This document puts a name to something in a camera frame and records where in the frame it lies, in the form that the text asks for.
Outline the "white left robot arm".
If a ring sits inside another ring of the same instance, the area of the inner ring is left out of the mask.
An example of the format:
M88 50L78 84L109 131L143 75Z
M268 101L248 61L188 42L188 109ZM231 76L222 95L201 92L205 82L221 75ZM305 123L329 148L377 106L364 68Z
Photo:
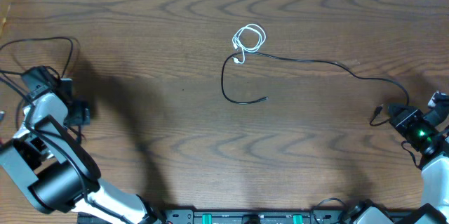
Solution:
M42 213L84 214L81 223L162 223L165 217L139 195L106 180L81 146L90 122L88 103L72 96L72 80L48 66L20 75L24 119L1 146L1 167L28 202Z

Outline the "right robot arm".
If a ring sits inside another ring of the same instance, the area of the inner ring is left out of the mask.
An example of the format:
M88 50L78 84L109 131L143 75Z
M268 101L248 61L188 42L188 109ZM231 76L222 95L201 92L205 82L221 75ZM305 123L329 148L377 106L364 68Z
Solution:
M416 107L391 104L389 123L414 151L421 154L415 166L424 183L422 205L430 205L448 220L448 128L437 126L448 117L448 104L433 103L423 113Z

